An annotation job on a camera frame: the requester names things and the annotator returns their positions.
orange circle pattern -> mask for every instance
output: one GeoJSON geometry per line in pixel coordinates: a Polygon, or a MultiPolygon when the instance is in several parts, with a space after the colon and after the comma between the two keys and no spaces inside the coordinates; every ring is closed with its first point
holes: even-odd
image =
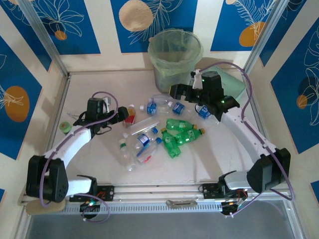
{"type": "Polygon", "coordinates": [[[257,36],[259,36],[261,30],[263,29],[265,23],[257,22],[254,25],[246,27],[239,36],[239,44],[244,47],[251,47],[254,46],[257,40],[257,37],[255,39],[255,29],[257,28],[257,36]]]}
{"type": "Polygon", "coordinates": [[[11,120],[14,122],[23,122],[28,116],[30,109],[29,96],[24,88],[20,86],[11,86],[6,90],[6,93],[12,97],[20,98],[23,105],[16,104],[14,102],[9,102],[5,104],[5,112],[11,120]]]}

bottle label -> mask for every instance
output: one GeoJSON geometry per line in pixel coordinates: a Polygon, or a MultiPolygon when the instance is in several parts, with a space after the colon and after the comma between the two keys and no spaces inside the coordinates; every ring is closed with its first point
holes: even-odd
{"type": "Polygon", "coordinates": [[[173,139],[172,136],[167,137],[167,138],[165,139],[165,143],[170,143],[170,142],[172,141],[172,139],[173,139]]]}
{"type": "Polygon", "coordinates": [[[206,106],[203,106],[198,112],[198,115],[203,119],[207,119],[210,116],[210,112],[208,112],[208,108],[206,106]]]}
{"type": "Polygon", "coordinates": [[[185,108],[185,105],[177,102],[173,107],[173,112],[177,115],[180,115],[180,113],[182,112],[184,108],[185,108]]]}
{"type": "Polygon", "coordinates": [[[189,136],[189,141],[195,140],[195,134],[192,130],[187,131],[188,136],[189,136]]]}
{"type": "Polygon", "coordinates": [[[150,141],[150,139],[143,133],[138,137],[138,140],[142,143],[143,147],[150,141]]]}
{"type": "Polygon", "coordinates": [[[149,115],[155,115],[156,114],[156,104],[155,103],[148,103],[147,113],[149,115]]]}
{"type": "Polygon", "coordinates": [[[181,123],[179,123],[179,127],[180,127],[180,128],[185,128],[185,127],[186,127],[186,125],[185,125],[185,123],[184,123],[184,122],[181,122],[181,123]]]}

small bottle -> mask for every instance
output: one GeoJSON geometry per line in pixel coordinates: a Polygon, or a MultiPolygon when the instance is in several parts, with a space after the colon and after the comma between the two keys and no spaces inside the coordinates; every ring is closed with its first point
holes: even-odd
{"type": "Polygon", "coordinates": [[[198,115],[204,120],[211,116],[210,112],[208,112],[208,108],[206,106],[196,106],[196,110],[198,115]]]}
{"type": "Polygon", "coordinates": [[[156,114],[156,104],[148,103],[146,106],[140,106],[141,111],[146,111],[149,115],[153,116],[156,114]]]}
{"type": "Polygon", "coordinates": [[[185,105],[177,102],[173,107],[173,113],[186,118],[192,118],[194,116],[194,111],[187,108],[185,105]]]}
{"type": "Polygon", "coordinates": [[[200,129],[191,129],[186,132],[179,133],[175,135],[175,139],[178,145],[183,145],[195,141],[198,137],[205,133],[203,128],[200,129]]]}
{"type": "Polygon", "coordinates": [[[168,104],[173,98],[170,95],[158,94],[149,98],[149,103],[168,104]]]}
{"type": "Polygon", "coordinates": [[[190,129],[197,129],[197,125],[191,124],[190,122],[185,120],[167,119],[166,128],[184,132],[190,129]]]}
{"type": "Polygon", "coordinates": [[[136,150],[140,150],[145,147],[150,141],[154,141],[156,139],[156,134],[158,133],[157,128],[152,128],[150,130],[145,131],[140,136],[138,136],[133,143],[132,147],[136,150]]]}
{"type": "Polygon", "coordinates": [[[128,113],[129,113],[129,116],[123,121],[123,126],[125,128],[134,124],[135,113],[136,113],[134,109],[134,105],[129,105],[128,113]]]}
{"type": "Polygon", "coordinates": [[[121,164],[126,170],[132,171],[135,168],[134,157],[132,156],[130,150],[126,146],[126,140],[120,139],[120,151],[121,151],[121,164]]]}
{"type": "Polygon", "coordinates": [[[155,141],[150,142],[147,147],[141,149],[141,151],[136,155],[136,159],[140,163],[146,163],[156,153],[160,143],[161,138],[156,138],[155,141]]]}
{"type": "Polygon", "coordinates": [[[161,133],[163,134],[163,143],[165,148],[168,151],[168,154],[170,155],[171,158],[177,157],[180,155],[180,149],[177,145],[177,142],[174,138],[173,135],[171,135],[170,133],[168,133],[168,131],[166,130],[166,128],[162,128],[161,129],[161,133]]]}

metal bracket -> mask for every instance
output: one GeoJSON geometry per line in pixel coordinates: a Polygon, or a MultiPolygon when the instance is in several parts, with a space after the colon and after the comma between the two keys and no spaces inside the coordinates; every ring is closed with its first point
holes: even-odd
{"type": "Polygon", "coordinates": [[[188,201],[171,201],[167,200],[166,205],[169,208],[177,209],[177,208],[191,208],[196,207],[197,202],[195,200],[188,200],[188,201]]]}
{"type": "MultiPolygon", "coordinates": [[[[97,189],[97,195],[98,198],[101,198],[105,202],[111,202],[113,201],[114,197],[114,186],[113,185],[107,185],[107,186],[98,186],[97,189]]],[[[70,202],[80,202],[84,203],[87,202],[89,199],[87,197],[82,196],[76,196],[70,197],[70,202]]]]}
{"type": "Polygon", "coordinates": [[[201,186],[204,199],[232,199],[246,196],[242,190],[232,190],[224,195],[217,183],[204,183],[201,186]]]}

white leaf pattern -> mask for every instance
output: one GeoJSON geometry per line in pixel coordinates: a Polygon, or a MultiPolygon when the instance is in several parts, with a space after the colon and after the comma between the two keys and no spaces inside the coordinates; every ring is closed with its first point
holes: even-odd
{"type": "MultiPolygon", "coordinates": [[[[1,1],[11,11],[14,17],[21,20],[24,24],[29,25],[18,5],[11,3],[9,0],[1,1]]],[[[65,32],[76,34],[79,37],[82,36],[82,30],[76,23],[82,22],[84,15],[69,10],[69,0],[34,0],[31,1],[31,3],[43,24],[48,24],[53,33],[58,29],[62,30],[61,26],[63,26],[65,32]]]]}

